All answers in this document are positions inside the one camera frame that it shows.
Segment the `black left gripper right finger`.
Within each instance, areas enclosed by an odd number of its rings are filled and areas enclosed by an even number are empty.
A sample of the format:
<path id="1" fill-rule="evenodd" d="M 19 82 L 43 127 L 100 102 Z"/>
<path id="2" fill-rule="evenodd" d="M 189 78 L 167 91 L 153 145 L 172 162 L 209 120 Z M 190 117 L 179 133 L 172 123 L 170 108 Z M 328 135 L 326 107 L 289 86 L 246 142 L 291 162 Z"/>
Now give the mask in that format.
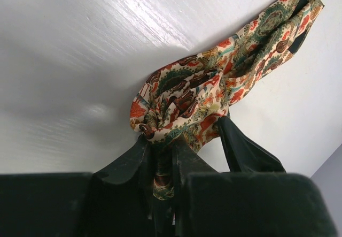
<path id="1" fill-rule="evenodd" d="M 177 236 L 337 236 L 308 177 L 216 172 L 182 139 L 172 146 Z"/>

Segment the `paisley patterned tie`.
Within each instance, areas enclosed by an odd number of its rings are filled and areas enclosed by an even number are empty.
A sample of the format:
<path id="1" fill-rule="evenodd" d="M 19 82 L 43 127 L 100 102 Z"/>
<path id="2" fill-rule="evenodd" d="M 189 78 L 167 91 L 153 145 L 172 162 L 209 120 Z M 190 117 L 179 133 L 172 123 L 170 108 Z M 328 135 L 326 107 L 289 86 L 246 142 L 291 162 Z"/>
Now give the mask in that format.
<path id="1" fill-rule="evenodd" d="M 213 48 L 149 76 L 132 102 L 130 125 L 154 149 L 155 198 L 174 195 L 170 144 L 182 136 L 198 152 L 218 137 L 217 120 L 296 54 L 323 8 L 321 0 L 277 0 Z"/>

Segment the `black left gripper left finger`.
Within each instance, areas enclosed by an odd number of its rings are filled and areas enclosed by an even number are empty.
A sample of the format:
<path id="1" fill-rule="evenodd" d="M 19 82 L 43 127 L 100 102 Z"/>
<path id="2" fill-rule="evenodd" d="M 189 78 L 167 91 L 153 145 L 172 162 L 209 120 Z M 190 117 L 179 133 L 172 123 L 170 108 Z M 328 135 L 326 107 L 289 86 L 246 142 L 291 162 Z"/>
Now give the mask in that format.
<path id="1" fill-rule="evenodd" d="M 1 236 L 154 236 L 139 184 L 144 137 L 96 173 L 1 175 Z"/>

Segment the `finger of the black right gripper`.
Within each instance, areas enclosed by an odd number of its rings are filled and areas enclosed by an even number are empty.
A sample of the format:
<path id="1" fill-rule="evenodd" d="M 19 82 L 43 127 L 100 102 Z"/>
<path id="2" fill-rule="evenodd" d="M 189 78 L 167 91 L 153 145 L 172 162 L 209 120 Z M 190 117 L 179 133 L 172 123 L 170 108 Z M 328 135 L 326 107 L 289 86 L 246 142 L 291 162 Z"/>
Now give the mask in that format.
<path id="1" fill-rule="evenodd" d="M 277 157 L 249 139 L 230 118 L 221 117 L 217 127 L 231 172 L 286 172 Z"/>

